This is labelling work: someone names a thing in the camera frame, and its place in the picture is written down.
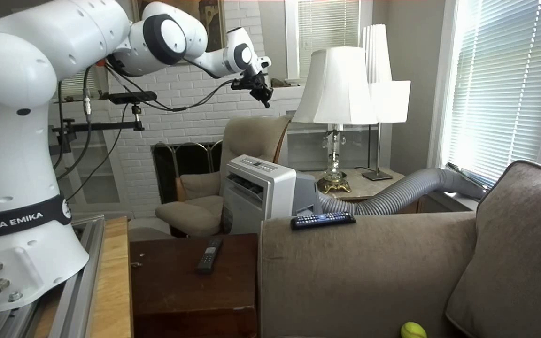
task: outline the gray flexible hose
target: gray flexible hose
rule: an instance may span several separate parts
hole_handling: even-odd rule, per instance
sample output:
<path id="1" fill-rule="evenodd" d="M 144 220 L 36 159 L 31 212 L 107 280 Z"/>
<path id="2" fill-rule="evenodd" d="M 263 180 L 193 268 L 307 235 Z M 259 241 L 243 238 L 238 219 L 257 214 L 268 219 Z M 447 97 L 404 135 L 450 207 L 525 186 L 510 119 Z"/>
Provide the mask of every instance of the gray flexible hose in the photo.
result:
<path id="1" fill-rule="evenodd" d="M 481 198 L 485 191 L 453 171 L 429 168 L 395 182 L 361 203 L 339 201 L 318 193 L 323 212 L 348 211 L 352 215 L 391 215 L 431 191 L 459 192 Z"/>

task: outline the wooden table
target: wooden table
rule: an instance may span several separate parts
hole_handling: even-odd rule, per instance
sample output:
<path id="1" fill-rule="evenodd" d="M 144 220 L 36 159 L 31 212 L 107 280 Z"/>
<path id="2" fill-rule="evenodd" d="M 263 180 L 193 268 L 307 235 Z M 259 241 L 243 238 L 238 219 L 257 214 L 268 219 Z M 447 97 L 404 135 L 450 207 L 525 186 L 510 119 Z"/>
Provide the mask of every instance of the wooden table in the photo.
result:
<path id="1" fill-rule="evenodd" d="M 131 243 L 136 338 L 256 336 L 257 235 L 221 237 L 210 275 L 195 273 L 210 238 Z"/>
<path id="2" fill-rule="evenodd" d="M 132 338 L 131 275 L 126 217 L 106 222 L 97 275 L 91 338 Z M 34 334 L 47 338 L 62 294 L 56 287 L 41 297 L 42 314 Z"/>
<path id="3" fill-rule="evenodd" d="M 363 176 L 363 173 L 369 172 L 367 169 L 342 169 L 342 171 L 347 175 L 346 180 L 350 183 L 352 192 L 331 190 L 327 194 L 336 199 L 345 201 L 366 200 L 404 177 L 404 175 L 391 171 L 390 169 L 382 169 L 381 171 L 392 175 L 394 178 L 389 180 L 371 181 Z M 322 171 L 309 171 L 306 172 L 306 174 L 314 176 L 317 180 L 323 177 Z"/>

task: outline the window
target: window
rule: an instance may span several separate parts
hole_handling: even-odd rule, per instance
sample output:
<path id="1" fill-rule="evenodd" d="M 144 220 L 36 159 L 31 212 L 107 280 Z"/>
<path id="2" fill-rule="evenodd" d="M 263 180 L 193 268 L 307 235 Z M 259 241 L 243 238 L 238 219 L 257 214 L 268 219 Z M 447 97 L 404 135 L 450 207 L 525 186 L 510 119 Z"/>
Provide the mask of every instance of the window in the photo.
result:
<path id="1" fill-rule="evenodd" d="M 457 7 L 439 161 L 492 186 L 540 150 L 541 0 Z"/>
<path id="2" fill-rule="evenodd" d="M 62 100 L 71 96 L 75 100 L 82 99 L 82 85 L 85 73 L 81 71 L 72 77 L 64 79 L 62 81 Z M 86 79 L 86 85 L 89 88 L 92 98 L 99 98 L 99 91 L 101 93 L 108 91 L 108 78 L 106 71 L 103 67 L 91 67 L 89 75 Z M 58 91 L 54 94 L 54 101 L 58 101 Z"/>
<path id="3" fill-rule="evenodd" d="M 358 46 L 360 5 L 358 0 L 285 1 L 289 82 L 305 81 L 314 51 Z"/>

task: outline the fireplace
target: fireplace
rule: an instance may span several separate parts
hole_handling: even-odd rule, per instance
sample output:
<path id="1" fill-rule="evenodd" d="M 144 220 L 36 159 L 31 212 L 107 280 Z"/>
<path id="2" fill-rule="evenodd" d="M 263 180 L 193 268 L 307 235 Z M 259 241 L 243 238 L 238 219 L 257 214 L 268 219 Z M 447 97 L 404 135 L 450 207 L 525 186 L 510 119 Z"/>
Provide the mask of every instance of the fireplace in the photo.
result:
<path id="1" fill-rule="evenodd" d="M 220 170 L 223 142 L 183 143 L 152 146 L 158 190 L 163 204 L 177 200 L 175 179 L 186 174 L 207 174 Z"/>

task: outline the tv remote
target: tv remote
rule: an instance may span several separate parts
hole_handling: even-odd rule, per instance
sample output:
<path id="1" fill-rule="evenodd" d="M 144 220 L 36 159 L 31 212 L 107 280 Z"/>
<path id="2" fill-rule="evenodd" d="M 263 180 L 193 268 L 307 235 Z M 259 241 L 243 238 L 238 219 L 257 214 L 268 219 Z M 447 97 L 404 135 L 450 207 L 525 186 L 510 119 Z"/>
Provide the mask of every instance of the tv remote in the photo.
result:
<path id="1" fill-rule="evenodd" d="M 292 218 L 292 230 L 311 229 L 327 225 L 349 223 L 356 223 L 354 216 L 350 215 L 349 212 L 329 212 L 328 214 L 298 216 Z"/>
<path id="2" fill-rule="evenodd" d="M 222 245 L 223 239 L 218 237 L 212 238 L 210 242 L 208 242 L 208 248 L 206 248 L 204 251 L 204 255 L 202 255 L 200 263 L 198 263 L 197 267 L 195 268 L 195 273 L 200 275 L 212 274 L 214 271 L 214 260 L 216 259 L 218 251 Z"/>

